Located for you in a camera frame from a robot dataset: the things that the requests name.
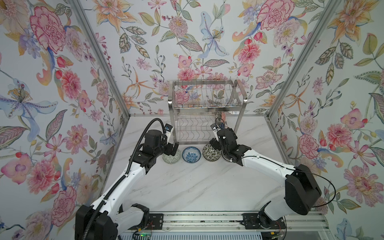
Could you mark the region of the green leaf pattern bowl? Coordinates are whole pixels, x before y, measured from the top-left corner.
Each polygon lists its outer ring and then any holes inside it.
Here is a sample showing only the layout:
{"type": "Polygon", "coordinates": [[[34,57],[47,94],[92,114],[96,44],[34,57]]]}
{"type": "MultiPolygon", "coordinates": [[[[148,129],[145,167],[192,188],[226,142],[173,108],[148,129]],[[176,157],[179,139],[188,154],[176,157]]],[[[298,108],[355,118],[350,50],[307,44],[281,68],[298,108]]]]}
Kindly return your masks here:
{"type": "Polygon", "coordinates": [[[203,157],[209,162],[215,162],[220,159],[221,151],[215,150],[211,144],[206,144],[203,147],[203,157]]]}

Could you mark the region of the grey green floral bowl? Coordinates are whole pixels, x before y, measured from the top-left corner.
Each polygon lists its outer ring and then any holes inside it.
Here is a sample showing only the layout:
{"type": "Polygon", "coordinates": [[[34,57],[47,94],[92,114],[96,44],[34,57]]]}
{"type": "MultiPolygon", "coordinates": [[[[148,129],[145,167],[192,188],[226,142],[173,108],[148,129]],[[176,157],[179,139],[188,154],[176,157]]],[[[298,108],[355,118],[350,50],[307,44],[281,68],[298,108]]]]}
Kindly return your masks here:
{"type": "Polygon", "coordinates": [[[182,153],[181,151],[177,150],[176,154],[174,156],[172,155],[162,155],[162,159],[166,164],[175,164],[177,163],[180,159],[182,158],[182,153]]]}

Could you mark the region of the orange pattern bowl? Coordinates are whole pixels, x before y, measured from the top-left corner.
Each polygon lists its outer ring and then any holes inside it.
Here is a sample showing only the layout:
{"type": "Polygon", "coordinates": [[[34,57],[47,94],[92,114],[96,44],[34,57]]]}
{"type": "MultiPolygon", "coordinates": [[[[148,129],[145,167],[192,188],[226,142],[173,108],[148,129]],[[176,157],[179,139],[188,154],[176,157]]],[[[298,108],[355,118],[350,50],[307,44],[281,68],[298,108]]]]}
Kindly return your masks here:
{"type": "Polygon", "coordinates": [[[226,122],[226,113],[225,112],[218,112],[218,113],[216,113],[216,118],[221,119],[225,123],[226,122]]]}

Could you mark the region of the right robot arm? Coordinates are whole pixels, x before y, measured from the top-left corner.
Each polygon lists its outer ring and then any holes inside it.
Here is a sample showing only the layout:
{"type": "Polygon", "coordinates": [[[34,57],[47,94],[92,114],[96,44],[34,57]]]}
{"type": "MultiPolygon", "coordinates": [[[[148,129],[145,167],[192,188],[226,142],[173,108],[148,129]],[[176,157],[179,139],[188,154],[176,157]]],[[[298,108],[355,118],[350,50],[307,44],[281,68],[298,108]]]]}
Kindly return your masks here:
{"type": "Polygon", "coordinates": [[[237,135],[231,128],[220,129],[212,126],[214,138],[210,144],[220,150],[225,160],[241,167],[254,169],[277,181],[284,192],[267,202],[257,213],[255,219],[267,229],[272,223],[287,215],[307,215],[311,209],[320,208],[317,203],[321,189],[315,180],[316,174],[305,165],[297,167],[268,158],[246,145],[237,143],[237,135]]]}

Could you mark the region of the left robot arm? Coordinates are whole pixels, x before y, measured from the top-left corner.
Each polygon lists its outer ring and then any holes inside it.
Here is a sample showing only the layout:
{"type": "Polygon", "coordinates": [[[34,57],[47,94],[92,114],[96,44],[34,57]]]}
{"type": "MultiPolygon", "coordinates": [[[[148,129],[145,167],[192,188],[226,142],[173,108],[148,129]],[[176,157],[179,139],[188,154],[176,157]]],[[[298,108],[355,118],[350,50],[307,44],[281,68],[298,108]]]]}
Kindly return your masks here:
{"type": "Polygon", "coordinates": [[[156,164],[161,155],[174,156],[178,143],[170,142],[174,127],[159,118],[149,122],[129,158],[127,168],[119,178],[90,206],[81,206],[76,213],[76,240],[119,240],[129,229],[147,227],[149,208],[133,204],[124,209],[123,203],[133,187],[156,164]]]}

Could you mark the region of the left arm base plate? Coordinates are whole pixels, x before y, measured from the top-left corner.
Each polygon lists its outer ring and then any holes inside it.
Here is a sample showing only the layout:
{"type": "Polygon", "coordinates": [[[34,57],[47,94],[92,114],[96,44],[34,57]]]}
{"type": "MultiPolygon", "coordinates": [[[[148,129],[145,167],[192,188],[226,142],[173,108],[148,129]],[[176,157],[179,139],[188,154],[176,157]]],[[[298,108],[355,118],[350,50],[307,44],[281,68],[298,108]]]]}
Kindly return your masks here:
{"type": "Polygon", "coordinates": [[[146,214],[143,216],[141,230],[162,230],[164,224],[164,214],[146,214]]]}

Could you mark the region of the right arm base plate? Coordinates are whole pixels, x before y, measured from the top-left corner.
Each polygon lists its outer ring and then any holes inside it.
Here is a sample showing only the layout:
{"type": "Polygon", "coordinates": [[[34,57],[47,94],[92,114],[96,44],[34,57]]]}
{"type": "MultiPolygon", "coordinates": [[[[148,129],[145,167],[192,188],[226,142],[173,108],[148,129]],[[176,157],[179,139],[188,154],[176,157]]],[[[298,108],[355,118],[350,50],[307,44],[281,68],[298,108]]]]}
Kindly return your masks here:
{"type": "Polygon", "coordinates": [[[267,215],[259,213],[244,213],[242,218],[246,230],[282,230],[286,228],[284,218],[273,221],[267,215]]]}

